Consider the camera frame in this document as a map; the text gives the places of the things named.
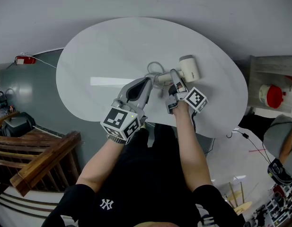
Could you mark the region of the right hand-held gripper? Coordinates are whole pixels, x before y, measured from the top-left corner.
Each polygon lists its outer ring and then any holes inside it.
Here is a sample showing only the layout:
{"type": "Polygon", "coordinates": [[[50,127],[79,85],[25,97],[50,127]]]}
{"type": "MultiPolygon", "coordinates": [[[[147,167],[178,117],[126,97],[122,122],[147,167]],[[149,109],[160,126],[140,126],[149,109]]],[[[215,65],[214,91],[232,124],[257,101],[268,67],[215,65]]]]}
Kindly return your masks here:
{"type": "Polygon", "coordinates": [[[173,114],[173,109],[178,106],[179,101],[186,102],[195,112],[200,113],[208,103],[207,97],[195,87],[191,90],[185,88],[184,81],[175,69],[170,71],[170,75],[174,85],[169,89],[169,97],[165,101],[167,113],[173,114]]]}

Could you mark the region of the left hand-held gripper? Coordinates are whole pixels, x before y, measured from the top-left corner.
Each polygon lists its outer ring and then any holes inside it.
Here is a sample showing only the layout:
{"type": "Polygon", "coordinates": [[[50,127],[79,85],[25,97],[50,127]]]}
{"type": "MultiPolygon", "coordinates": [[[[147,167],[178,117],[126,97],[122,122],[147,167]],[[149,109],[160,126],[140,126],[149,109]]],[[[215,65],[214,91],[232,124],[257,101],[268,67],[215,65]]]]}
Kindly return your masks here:
{"type": "Polygon", "coordinates": [[[128,143],[147,119],[144,107],[152,90],[149,77],[126,84],[115,99],[107,116],[100,122],[108,138],[117,143],[128,143]]]}

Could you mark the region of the beige hair dryer with cord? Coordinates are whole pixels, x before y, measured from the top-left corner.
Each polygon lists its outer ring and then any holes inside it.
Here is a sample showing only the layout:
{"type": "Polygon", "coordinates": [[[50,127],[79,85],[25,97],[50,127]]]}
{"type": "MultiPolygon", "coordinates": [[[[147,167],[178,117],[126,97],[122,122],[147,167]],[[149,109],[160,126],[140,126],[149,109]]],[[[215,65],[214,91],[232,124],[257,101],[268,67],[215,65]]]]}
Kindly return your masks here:
{"type": "MultiPolygon", "coordinates": [[[[152,87],[159,90],[158,98],[164,95],[164,89],[172,85],[171,72],[166,71],[158,61],[152,61],[147,65],[147,74],[152,80],[152,87]]],[[[185,82],[190,83],[200,79],[196,59],[193,55],[186,55],[179,58],[179,77],[185,82]]]]}

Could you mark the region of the white oval table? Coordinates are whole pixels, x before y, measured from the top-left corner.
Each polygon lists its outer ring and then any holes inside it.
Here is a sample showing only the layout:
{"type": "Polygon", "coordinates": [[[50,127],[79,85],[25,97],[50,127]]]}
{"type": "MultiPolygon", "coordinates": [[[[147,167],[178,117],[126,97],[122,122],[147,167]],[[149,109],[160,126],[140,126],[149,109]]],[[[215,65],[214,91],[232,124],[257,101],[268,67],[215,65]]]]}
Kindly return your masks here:
{"type": "Polygon", "coordinates": [[[177,69],[180,57],[186,55],[195,57],[200,72],[200,79],[193,86],[208,99],[207,106],[195,117],[197,133],[209,138],[229,134],[247,107],[244,76],[211,40],[162,19],[119,18],[81,31],[58,60],[58,93],[74,116],[99,122],[119,94],[122,79],[144,77],[153,61],[165,70],[177,69]]]}

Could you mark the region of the person's left forearm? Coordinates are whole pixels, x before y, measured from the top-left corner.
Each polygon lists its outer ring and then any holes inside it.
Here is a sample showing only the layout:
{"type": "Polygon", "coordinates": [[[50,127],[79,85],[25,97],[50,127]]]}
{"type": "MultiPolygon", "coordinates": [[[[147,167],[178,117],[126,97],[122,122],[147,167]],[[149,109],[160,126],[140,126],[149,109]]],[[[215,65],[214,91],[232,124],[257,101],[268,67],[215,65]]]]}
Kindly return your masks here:
{"type": "Polygon", "coordinates": [[[76,184],[86,185],[98,192],[114,169],[123,148],[124,144],[107,140],[84,166],[76,184]]]}

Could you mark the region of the person's right forearm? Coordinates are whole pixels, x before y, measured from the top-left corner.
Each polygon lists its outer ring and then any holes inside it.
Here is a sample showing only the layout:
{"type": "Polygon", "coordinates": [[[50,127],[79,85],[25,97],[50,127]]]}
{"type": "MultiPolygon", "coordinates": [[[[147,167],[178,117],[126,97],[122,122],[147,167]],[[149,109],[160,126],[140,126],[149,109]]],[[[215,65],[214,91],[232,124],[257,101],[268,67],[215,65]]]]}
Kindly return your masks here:
{"type": "Polygon", "coordinates": [[[200,186],[211,185],[205,154],[197,140],[189,113],[189,105],[179,101],[173,109],[178,134],[182,171],[188,188],[193,192],[200,186]]]}

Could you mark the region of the black trousers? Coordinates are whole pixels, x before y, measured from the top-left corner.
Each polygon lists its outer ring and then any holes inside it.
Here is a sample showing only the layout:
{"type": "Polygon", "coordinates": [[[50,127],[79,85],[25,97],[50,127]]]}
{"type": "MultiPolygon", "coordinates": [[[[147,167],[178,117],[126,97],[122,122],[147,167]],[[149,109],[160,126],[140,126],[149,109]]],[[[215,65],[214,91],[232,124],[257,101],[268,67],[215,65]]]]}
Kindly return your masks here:
{"type": "Polygon", "coordinates": [[[151,147],[148,147],[149,135],[149,131],[141,127],[130,140],[126,150],[135,154],[153,154],[165,158],[179,157],[178,140],[171,126],[155,124],[154,142],[151,147]]]}

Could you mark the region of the grey shelf cabinet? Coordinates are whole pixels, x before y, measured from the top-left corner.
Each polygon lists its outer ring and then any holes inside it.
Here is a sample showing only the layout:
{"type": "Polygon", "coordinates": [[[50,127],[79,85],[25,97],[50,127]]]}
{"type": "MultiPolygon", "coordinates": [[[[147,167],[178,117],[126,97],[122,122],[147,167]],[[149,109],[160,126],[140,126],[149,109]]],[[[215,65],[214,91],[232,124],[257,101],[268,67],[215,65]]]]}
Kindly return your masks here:
{"type": "Polygon", "coordinates": [[[292,56],[251,57],[248,106],[292,113],[292,56]],[[270,86],[282,90],[283,101],[277,108],[268,106],[264,97],[270,86]]]}

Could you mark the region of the white jar with red lid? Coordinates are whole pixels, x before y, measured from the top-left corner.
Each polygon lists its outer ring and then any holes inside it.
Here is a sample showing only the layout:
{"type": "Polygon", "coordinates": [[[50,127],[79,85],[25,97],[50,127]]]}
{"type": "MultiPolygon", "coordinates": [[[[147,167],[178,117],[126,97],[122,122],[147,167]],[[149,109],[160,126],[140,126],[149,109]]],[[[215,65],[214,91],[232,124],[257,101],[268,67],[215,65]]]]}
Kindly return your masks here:
{"type": "Polygon", "coordinates": [[[264,84],[260,87],[258,93],[260,102],[273,109],[280,107],[284,96],[286,96],[286,92],[275,85],[264,84]]]}

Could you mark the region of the black t-shirt with white logo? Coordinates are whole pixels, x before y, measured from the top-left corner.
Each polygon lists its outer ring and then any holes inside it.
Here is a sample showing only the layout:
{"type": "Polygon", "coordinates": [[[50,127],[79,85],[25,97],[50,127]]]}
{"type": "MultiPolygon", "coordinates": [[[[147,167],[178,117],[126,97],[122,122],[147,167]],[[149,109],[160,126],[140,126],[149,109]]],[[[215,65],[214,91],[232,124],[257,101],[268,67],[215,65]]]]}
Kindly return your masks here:
{"type": "Polygon", "coordinates": [[[167,161],[149,148],[136,149],[119,158],[99,191],[84,184],[67,188],[42,227],[66,227],[63,216],[79,227],[134,227],[150,221],[197,227],[199,207],[218,227],[244,225],[216,187],[188,189],[176,156],[167,161]]]}

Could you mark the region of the red fire extinguisher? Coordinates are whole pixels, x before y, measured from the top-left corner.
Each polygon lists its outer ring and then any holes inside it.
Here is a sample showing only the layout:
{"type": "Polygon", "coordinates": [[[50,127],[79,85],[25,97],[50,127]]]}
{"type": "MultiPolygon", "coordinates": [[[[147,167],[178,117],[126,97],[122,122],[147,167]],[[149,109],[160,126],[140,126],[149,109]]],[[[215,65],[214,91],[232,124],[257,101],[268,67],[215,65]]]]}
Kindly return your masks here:
{"type": "Polygon", "coordinates": [[[32,65],[36,63],[36,58],[32,56],[17,56],[14,63],[16,65],[32,65]]]}

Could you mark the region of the dark wooden stair railing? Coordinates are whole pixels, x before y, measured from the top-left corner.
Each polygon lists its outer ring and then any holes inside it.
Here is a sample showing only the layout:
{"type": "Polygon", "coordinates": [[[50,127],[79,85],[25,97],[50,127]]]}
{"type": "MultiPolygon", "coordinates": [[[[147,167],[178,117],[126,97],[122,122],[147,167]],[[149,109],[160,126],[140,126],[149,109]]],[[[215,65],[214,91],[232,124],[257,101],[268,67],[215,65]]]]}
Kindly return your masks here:
{"type": "Polygon", "coordinates": [[[7,125],[20,117],[13,112],[0,118],[0,195],[13,187],[24,197],[31,190],[63,192],[81,173],[75,147],[81,135],[42,130],[26,121],[18,137],[7,133],[7,125]]]}

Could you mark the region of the black bag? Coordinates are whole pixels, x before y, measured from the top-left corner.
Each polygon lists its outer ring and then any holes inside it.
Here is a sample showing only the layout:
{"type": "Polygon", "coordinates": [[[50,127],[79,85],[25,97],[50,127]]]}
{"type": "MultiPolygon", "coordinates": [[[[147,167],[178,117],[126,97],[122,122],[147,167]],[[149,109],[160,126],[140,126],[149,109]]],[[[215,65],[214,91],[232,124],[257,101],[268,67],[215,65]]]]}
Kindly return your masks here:
{"type": "Polygon", "coordinates": [[[5,119],[2,123],[2,132],[6,137],[21,137],[30,132],[34,125],[35,120],[26,112],[22,112],[5,119]]]}

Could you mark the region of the cluttered storage rack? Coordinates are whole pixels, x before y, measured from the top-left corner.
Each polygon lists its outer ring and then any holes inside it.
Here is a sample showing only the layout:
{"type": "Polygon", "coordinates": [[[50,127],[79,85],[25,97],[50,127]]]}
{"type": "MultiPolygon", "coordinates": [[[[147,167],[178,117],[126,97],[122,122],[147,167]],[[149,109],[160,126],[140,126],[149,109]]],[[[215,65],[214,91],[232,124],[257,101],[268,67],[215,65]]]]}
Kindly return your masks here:
{"type": "Polygon", "coordinates": [[[292,185],[276,185],[267,203],[249,221],[251,227],[284,227],[292,222],[292,185]]]}

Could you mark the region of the wooden chair with metal frame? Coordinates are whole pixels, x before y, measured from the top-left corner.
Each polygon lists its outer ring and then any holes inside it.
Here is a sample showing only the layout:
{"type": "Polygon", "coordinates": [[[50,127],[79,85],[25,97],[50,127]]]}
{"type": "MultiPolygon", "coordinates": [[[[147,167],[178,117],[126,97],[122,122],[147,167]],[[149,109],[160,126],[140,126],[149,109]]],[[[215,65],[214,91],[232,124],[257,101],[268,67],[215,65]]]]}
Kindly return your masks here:
{"type": "Polygon", "coordinates": [[[228,183],[230,193],[225,195],[225,200],[234,209],[237,215],[243,214],[252,206],[252,201],[246,201],[242,182],[239,183],[239,188],[235,191],[232,183],[228,183]]]}

